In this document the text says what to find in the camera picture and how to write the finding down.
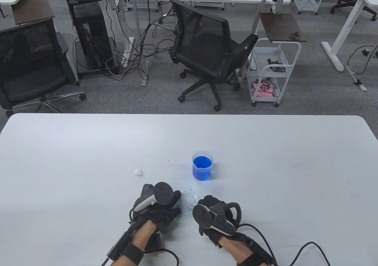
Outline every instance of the gray carpet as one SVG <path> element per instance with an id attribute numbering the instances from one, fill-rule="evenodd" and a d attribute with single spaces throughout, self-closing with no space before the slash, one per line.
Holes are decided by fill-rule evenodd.
<path id="1" fill-rule="evenodd" d="M 57 29 L 63 34 L 70 46 L 72 56 L 72 43 L 77 35 L 71 27 L 71 19 L 65 0 L 49 0 L 54 10 L 54 19 Z M 227 85 L 218 86 L 222 99 L 222 110 L 225 114 L 313 114 L 313 115 L 359 115 L 362 116 L 376 136 L 378 136 L 378 63 L 372 59 L 361 76 L 368 91 L 361 92 L 353 85 L 351 76 L 345 71 L 336 71 L 328 59 L 320 42 L 323 40 L 334 42 L 341 27 L 346 21 L 351 8 L 329 13 L 330 8 L 337 0 L 324 0 L 319 15 L 311 12 L 302 12 L 297 15 L 294 3 L 284 6 L 283 12 L 293 13 L 303 32 L 308 37 L 308 42 L 302 44 L 302 52 L 297 65 L 290 78 L 285 95 L 279 108 L 271 103 L 258 103 L 251 106 L 248 91 L 242 89 L 234 92 Z M 167 11 L 169 5 L 163 6 Z M 4 12 L 9 14 L 6 19 L 0 18 L 0 28 L 14 26 L 11 8 L 2 6 Z M 228 19 L 233 39 L 240 42 L 249 33 L 257 5 L 236 4 L 232 7 L 226 5 L 225 11 L 207 8 L 209 12 Z M 141 26 L 147 23 L 147 10 L 140 11 Z M 151 11 L 151 17 L 157 18 L 159 14 Z M 339 58 L 346 63 L 350 54 L 359 46 L 374 44 L 378 41 L 378 22 L 370 21 L 371 15 L 363 13 L 358 23 L 353 27 L 350 35 L 344 43 Z M 127 20 L 131 28 L 135 29 L 134 13 L 127 13 Z M 110 32 L 109 19 L 106 17 L 108 32 Z M 172 29 L 175 23 L 174 17 L 168 17 L 164 26 Z M 122 35 L 116 29 L 117 40 Z M 173 38 L 171 32 L 159 29 L 157 37 L 153 39 L 149 35 L 149 43 L 157 44 L 161 39 Z M 161 47 L 169 46 L 166 41 Z M 187 77 L 182 80 L 178 75 L 183 66 L 171 62 L 167 52 L 161 53 L 163 60 L 151 60 L 149 80 L 146 87 L 141 86 L 139 74 L 127 75 L 122 81 L 114 81 L 98 74 L 84 77 L 81 80 L 81 88 L 85 90 L 88 99 L 79 101 L 79 98 L 69 98 L 55 102 L 57 108 L 70 113 L 200 113 L 213 114 L 213 105 L 216 104 L 212 92 L 208 86 L 189 94 L 184 103 L 179 103 L 177 97 L 181 92 L 196 82 L 195 77 Z M 358 63 L 362 59 L 361 54 L 356 54 L 352 62 Z M 77 90 L 77 87 L 66 86 L 56 93 L 66 93 Z M 33 109 L 18 109 L 15 112 L 32 112 Z M 48 108 L 42 112 L 51 112 Z M 0 129 L 7 121 L 5 112 L 0 109 Z"/>

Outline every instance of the forearm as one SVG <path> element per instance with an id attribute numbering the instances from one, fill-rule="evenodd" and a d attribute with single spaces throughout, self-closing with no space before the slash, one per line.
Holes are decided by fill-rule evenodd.
<path id="1" fill-rule="evenodd" d="M 156 225 L 152 221 L 148 220 L 139 230 L 134 233 L 131 243 L 140 250 L 144 251 L 148 240 L 150 239 L 151 235 L 153 235 L 155 230 Z M 121 255 L 117 260 L 113 261 L 111 266 L 135 266 L 135 264 L 126 256 Z"/>
<path id="2" fill-rule="evenodd" d="M 232 255 L 238 264 L 253 254 L 253 251 L 241 241 L 226 239 L 222 236 L 218 243 Z M 262 263 L 261 266 L 268 266 L 268 264 Z"/>

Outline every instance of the wrist strap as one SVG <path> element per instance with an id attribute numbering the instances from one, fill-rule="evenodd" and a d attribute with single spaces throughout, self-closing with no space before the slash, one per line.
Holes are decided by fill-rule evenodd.
<path id="1" fill-rule="evenodd" d="M 141 262 L 144 254 L 143 251 L 137 248 L 134 244 L 129 243 L 121 255 L 126 256 L 130 259 L 136 266 Z"/>
<path id="2" fill-rule="evenodd" d="M 237 264 L 237 266 L 259 266 L 264 262 L 265 261 L 260 257 L 260 255 L 254 252 L 246 260 L 244 260 L 240 264 Z"/>

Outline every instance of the glove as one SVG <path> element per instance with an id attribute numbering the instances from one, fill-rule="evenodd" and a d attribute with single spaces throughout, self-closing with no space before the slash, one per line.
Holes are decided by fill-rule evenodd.
<path id="1" fill-rule="evenodd" d="M 147 208 L 133 213 L 133 218 L 131 220 L 131 228 L 134 230 L 139 229 L 148 220 L 157 226 L 156 232 L 160 231 L 161 234 L 165 235 L 168 232 L 168 225 L 181 214 L 181 209 L 179 207 L 173 208 L 178 200 L 181 198 L 181 192 L 175 191 L 173 193 L 173 200 L 167 205 L 160 205 L 155 203 Z"/>
<path id="2" fill-rule="evenodd" d="M 198 204 L 204 205 L 206 207 L 210 207 L 210 206 L 216 205 L 218 203 L 226 204 L 224 201 L 220 201 L 220 200 L 218 200 L 217 198 L 215 198 L 211 195 L 207 195 L 207 196 L 205 196 L 204 199 L 201 199 L 200 201 L 198 201 Z M 225 215 L 226 215 L 226 220 L 228 220 L 231 224 L 233 224 L 234 227 L 237 229 L 239 227 L 239 225 L 236 223 L 236 220 L 233 218 L 233 214 L 232 214 L 231 210 L 226 210 Z M 235 238 L 237 238 L 239 236 L 238 234 L 243 235 L 242 233 L 236 233 L 233 236 L 226 236 L 226 235 L 224 235 L 224 234 L 222 234 L 222 233 L 220 233 L 220 232 L 218 232 L 218 231 L 216 231 L 212 228 L 206 229 L 206 228 L 202 228 L 201 226 L 200 226 L 199 232 L 200 232 L 201 236 L 203 236 L 203 234 L 207 235 L 209 237 L 209 239 L 219 248 L 222 248 L 222 246 L 218 243 L 218 240 L 222 236 L 224 236 L 228 239 L 232 239 L 233 236 L 235 236 Z"/>

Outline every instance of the office chair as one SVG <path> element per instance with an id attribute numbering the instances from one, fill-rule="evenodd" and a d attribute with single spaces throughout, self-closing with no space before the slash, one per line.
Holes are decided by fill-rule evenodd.
<path id="1" fill-rule="evenodd" d="M 39 104 L 37 112 L 43 106 L 61 112 L 52 101 L 75 95 L 86 99 L 82 91 L 46 97 L 66 84 L 80 85 L 66 57 L 68 49 L 53 19 L 0 31 L 0 105 L 8 117 L 18 107 Z"/>
<path id="2" fill-rule="evenodd" d="M 186 66 L 187 69 L 180 73 L 181 78 L 185 78 L 186 74 L 201 78 L 183 91 L 178 100 L 182 103 L 186 94 L 209 84 L 218 103 L 214 110 L 220 111 L 221 101 L 216 84 L 233 85 L 234 91 L 240 89 L 240 83 L 234 80 L 235 71 L 245 64 L 258 37 L 249 35 L 238 44 L 231 39 L 226 19 L 178 0 L 170 1 L 178 19 L 171 59 L 175 64 L 180 62 Z"/>
<path id="3" fill-rule="evenodd" d="M 357 0 L 339 0 L 337 1 L 337 4 L 332 7 L 330 13 L 334 14 L 336 8 L 354 7 L 356 3 L 357 3 Z M 377 12 L 373 11 L 368 6 L 365 6 L 363 10 L 373 15 L 372 17 L 373 22 L 377 20 Z"/>

